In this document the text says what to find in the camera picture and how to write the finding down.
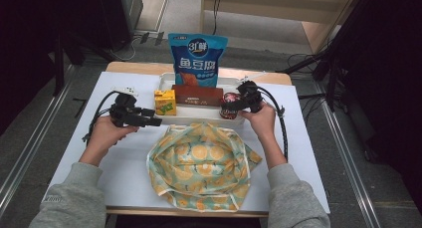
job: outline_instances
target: person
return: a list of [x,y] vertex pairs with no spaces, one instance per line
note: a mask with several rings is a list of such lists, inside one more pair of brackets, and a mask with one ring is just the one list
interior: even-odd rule
[[[268,227],[329,227],[329,218],[312,187],[299,180],[276,141],[275,110],[264,102],[261,107],[258,113],[239,115],[251,123],[267,159],[271,187]],[[62,184],[47,191],[30,227],[105,227],[105,199],[97,188],[102,174],[98,166],[109,148],[137,130],[134,126],[116,127],[109,116],[99,117],[79,162],[72,165]]]

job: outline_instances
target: snack bag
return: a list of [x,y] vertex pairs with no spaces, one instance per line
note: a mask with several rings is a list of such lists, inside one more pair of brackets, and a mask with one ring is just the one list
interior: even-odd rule
[[216,87],[218,62],[228,39],[204,34],[168,34],[174,59],[175,84]]

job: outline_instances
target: black cable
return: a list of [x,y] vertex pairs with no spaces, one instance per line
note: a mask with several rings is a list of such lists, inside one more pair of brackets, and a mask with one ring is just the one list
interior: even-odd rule
[[303,100],[303,99],[310,99],[310,98],[319,98],[319,97],[325,97],[326,93],[322,93],[322,94],[314,94],[314,95],[305,95],[305,96],[298,96],[299,100]]
[[276,107],[277,117],[279,118],[280,125],[282,127],[283,143],[284,143],[284,154],[285,154],[286,160],[289,160],[289,154],[288,154],[288,152],[289,152],[289,150],[288,150],[288,135],[287,135],[286,124],[285,124],[285,120],[284,120],[285,108],[282,106],[282,108],[280,109],[279,104],[277,103],[276,99],[266,89],[264,89],[262,87],[259,87],[259,86],[248,86],[248,87],[250,87],[250,88],[257,88],[257,89],[263,91],[263,94],[266,95],[268,98],[270,98],[270,100],[273,102],[274,106]]
[[334,39],[330,40],[329,38],[327,38],[325,45],[320,48],[320,51],[328,49],[329,46],[331,45],[332,40],[334,40]]
[[130,46],[131,46],[131,49],[132,49],[132,55],[131,55],[129,58],[122,58],[122,57],[120,57],[120,56],[119,56],[119,55],[117,55],[117,54],[115,53],[115,51],[113,51],[112,49],[110,49],[110,50],[109,50],[109,52],[110,52],[112,55],[114,55],[116,58],[118,58],[119,60],[121,60],[121,61],[123,61],[123,62],[125,62],[125,61],[129,61],[129,60],[133,59],[133,57],[136,55],[136,50],[134,49],[133,43],[134,43],[135,41],[139,40],[139,39],[142,39],[142,37],[136,37],[136,38],[134,38],[134,39],[130,42]]
[[310,110],[308,111],[308,114],[307,114],[307,116],[305,117],[305,125],[308,125],[308,120],[310,119],[310,116],[311,116],[311,113],[312,112],[314,112],[314,111],[316,111],[321,105],[322,105],[322,103],[325,101],[325,99],[323,99],[323,100],[320,100],[320,99],[318,99],[318,100],[316,100],[314,103],[313,103],[313,105],[311,106],[311,108],[310,108]]
[[216,31],[217,31],[217,13],[218,13],[218,8],[220,7],[220,1],[221,0],[214,0],[214,31],[213,31],[213,35],[215,35]]
[[[316,65],[318,65],[318,61],[317,61],[317,60],[315,60],[314,55],[307,55],[307,56],[305,56],[305,60],[306,60],[308,57],[311,57],[311,58],[314,60],[314,62],[316,63]],[[310,70],[310,74],[314,72],[314,68],[311,68],[311,67],[310,67],[310,65],[307,65],[307,68],[308,68],[308,70]]]
[[304,112],[304,110],[307,108],[308,104],[313,101],[313,100],[318,100],[320,99],[319,97],[313,97],[310,100],[307,101],[307,103],[305,104],[305,106],[302,108],[302,113]]
[[[132,40],[131,40],[130,42],[132,42],[133,40],[139,39],[139,38],[141,38],[141,36],[134,35],[134,36],[132,37]],[[121,50],[122,50],[125,46],[127,46],[127,44],[122,43],[122,44],[120,45],[120,47],[119,47],[119,48],[117,48],[116,50],[113,50],[113,52],[114,52],[114,53],[117,53],[117,52],[121,51]]]
[[[288,60],[287,60],[287,63],[288,63],[288,66],[289,67],[291,67],[292,65],[290,64],[290,60],[291,60],[291,58],[293,58],[293,57],[295,57],[295,56],[304,56],[304,60],[306,60],[307,59],[307,57],[311,57],[312,55],[309,55],[309,54],[292,54],[292,55],[290,55],[289,57],[288,57]],[[311,69],[310,68],[310,66],[309,65],[307,65],[307,68],[311,71],[311,72],[313,72],[314,70],[313,69]],[[297,73],[301,73],[301,74],[310,74],[310,72],[302,72],[302,71],[300,71],[300,70],[298,70],[297,71]]]
[[91,138],[91,134],[93,134],[93,129],[94,129],[94,125],[97,122],[97,119],[104,113],[108,112],[108,110],[104,110],[100,112],[100,109],[102,108],[103,104],[105,103],[106,99],[108,99],[108,97],[110,97],[112,94],[116,94],[117,92],[110,92],[108,93],[103,100],[100,102],[99,107],[96,110],[96,113],[94,114],[93,120],[91,121],[88,133],[82,138],[83,141],[85,141],[88,145],[88,143],[90,142],[90,138]]

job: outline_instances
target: small can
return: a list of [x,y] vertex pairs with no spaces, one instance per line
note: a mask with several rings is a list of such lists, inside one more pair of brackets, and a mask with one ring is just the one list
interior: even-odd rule
[[[239,101],[240,99],[241,96],[239,94],[229,92],[224,94],[222,101],[223,103],[232,103],[234,101]],[[221,108],[220,116],[224,119],[234,119],[237,116],[237,111],[223,110],[223,108]]]

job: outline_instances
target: gray sleeve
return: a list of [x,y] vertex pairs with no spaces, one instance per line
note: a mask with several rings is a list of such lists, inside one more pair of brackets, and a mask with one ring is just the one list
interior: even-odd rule
[[290,164],[273,167],[267,176],[271,187],[268,227],[330,226],[313,188],[299,180]]
[[102,171],[76,162],[62,184],[47,191],[30,227],[102,227],[106,225],[103,192],[97,188]]

